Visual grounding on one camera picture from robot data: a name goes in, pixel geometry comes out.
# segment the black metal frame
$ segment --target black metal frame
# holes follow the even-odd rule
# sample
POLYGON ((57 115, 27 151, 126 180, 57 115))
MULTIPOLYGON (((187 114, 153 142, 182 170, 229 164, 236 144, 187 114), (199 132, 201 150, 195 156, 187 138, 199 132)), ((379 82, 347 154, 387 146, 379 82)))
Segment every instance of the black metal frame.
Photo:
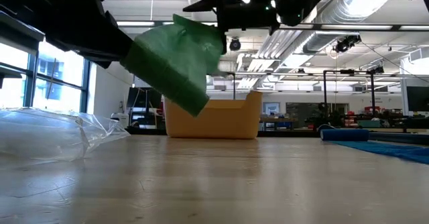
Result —
POLYGON ((46 80, 48 82, 52 81, 52 83, 62 85, 62 86, 68 86, 72 87, 74 89, 78 89, 81 91, 80 96, 80 112, 86 113, 87 106, 88 106, 88 85, 89 85, 89 71, 90 71, 90 62, 88 60, 84 60, 84 68, 83 68, 83 80, 82 80, 82 86, 74 85, 68 82, 65 82, 60 79, 51 79, 49 76, 46 76, 44 74, 40 74, 37 72, 38 69, 38 56, 39 52, 37 51, 36 55, 28 54, 28 64, 27 69, 19 68, 16 66, 12 66, 6 63, 0 62, 1 68, 7 68, 9 70, 12 70, 16 73, 24 74, 27 76, 27 79, 25 81, 25 90, 24 90, 24 99, 23 99, 23 106, 24 107, 32 107, 33 106, 33 99, 34 99, 34 92, 36 89, 36 79, 42 79, 46 80))
POLYGON ((324 70, 323 71, 323 93, 324 93, 324 108, 325 108, 325 116, 329 116, 329 108, 328 108, 328 94, 326 91, 326 73, 340 73, 340 74, 348 74, 349 76, 355 76, 355 73, 365 73, 369 74, 371 78, 371 98, 372 98, 372 108, 373 108, 373 117, 375 117, 375 93, 374 93, 374 73, 360 71, 360 70, 324 70))

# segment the blue mat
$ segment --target blue mat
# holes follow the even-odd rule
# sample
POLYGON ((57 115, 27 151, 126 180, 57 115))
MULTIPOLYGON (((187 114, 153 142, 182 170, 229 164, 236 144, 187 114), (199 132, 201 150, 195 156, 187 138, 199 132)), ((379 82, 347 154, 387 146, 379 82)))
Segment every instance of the blue mat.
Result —
POLYGON ((398 146, 394 144, 379 144, 374 142, 331 141, 334 144, 363 150, 374 154, 394 156, 423 164, 429 164, 429 148, 416 146, 398 146))

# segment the ceiling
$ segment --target ceiling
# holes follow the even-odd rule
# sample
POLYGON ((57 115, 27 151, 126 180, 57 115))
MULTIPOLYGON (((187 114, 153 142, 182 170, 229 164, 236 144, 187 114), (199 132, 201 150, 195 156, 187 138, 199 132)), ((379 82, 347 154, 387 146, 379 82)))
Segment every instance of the ceiling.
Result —
MULTIPOLYGON (((216 21, 214 13, 184 13, 183 7, 199 0, 106 0, 103 2, 105 10, 109 10, 117 21, 171 21, 173 14, 178 14, 195 21, 216 21)), ((318 7, 323 8, 329 0, 322 1, 318 7)), ((423 0, 388 0, 375 13, 364 19, 361 23, 406 23, 427 24, 429 12, 423 0)), ((130 37, 143 33, 147 27, 124 27, 122 30, 130 37)), ((237 57, 240 53, 255 54, 268 38, 268 31, 261 30, 231 30, 228 32, 228 41, 238 37, 241 42, 239 52, 227 52, 221 59, 221 69, 234 70, 237 67, 237 57)), ((307 61, 305 66, 308 72, 322 72, 333 68, 354 68, 366 65, 385 56, 385 72, 399 72, 395 64, 400 58, 420 47, 429 46, 429 32, 361 32, 364 44, 357 44, 348 52, 341 54, 337 59, 330 56, 330 48, 322 50, 317 56, 307 61)))

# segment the security camera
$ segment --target security camera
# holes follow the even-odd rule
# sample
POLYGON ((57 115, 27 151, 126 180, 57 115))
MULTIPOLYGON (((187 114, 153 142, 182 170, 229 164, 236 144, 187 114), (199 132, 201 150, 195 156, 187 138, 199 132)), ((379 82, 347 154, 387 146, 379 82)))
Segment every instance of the security camera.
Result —
POLYGON ((231 44, 229 44, 229 49, 231 51, 237 51, 241 49, 241 43, 240 40, 238 38, 233 38, 231 40, 231 44))

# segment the clear plastic bag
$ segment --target clear plastic bag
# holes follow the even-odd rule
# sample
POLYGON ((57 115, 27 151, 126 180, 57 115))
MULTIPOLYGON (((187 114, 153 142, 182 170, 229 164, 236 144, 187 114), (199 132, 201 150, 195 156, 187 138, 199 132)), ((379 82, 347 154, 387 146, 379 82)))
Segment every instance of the clear plastic bag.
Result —
POLYGON ((73 161, 127 136, 118 121, 91 114, 0 109, 0 152, 23 158, 73 161))

